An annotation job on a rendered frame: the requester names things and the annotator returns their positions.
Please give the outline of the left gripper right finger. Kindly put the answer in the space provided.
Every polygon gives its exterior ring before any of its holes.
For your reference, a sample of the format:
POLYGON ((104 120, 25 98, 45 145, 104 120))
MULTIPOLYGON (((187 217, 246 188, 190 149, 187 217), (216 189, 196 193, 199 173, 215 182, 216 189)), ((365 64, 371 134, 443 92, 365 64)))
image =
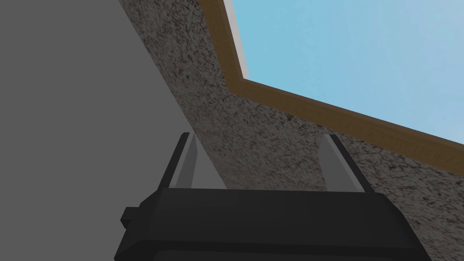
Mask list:
POLYGON ((374 192, 365 175, 336 135, 322 136, 318 159, 328 191, 374 192))

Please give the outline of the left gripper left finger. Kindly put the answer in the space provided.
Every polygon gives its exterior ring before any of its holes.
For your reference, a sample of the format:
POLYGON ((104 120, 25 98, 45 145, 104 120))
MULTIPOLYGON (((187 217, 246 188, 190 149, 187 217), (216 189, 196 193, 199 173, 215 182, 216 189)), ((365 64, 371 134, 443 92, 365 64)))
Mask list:
POLYGON ((196 135, 193 132, 182 133, 158 189, 192 188, 197 157, 196 135))

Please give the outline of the wooden framed window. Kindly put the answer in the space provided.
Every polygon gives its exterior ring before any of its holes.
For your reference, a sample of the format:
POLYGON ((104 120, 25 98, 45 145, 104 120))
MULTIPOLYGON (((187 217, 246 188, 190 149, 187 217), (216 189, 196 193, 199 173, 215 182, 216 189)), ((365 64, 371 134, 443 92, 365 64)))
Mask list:
POLYGON ((199 0, 229 91, 464 177, 464 0, 199 0))

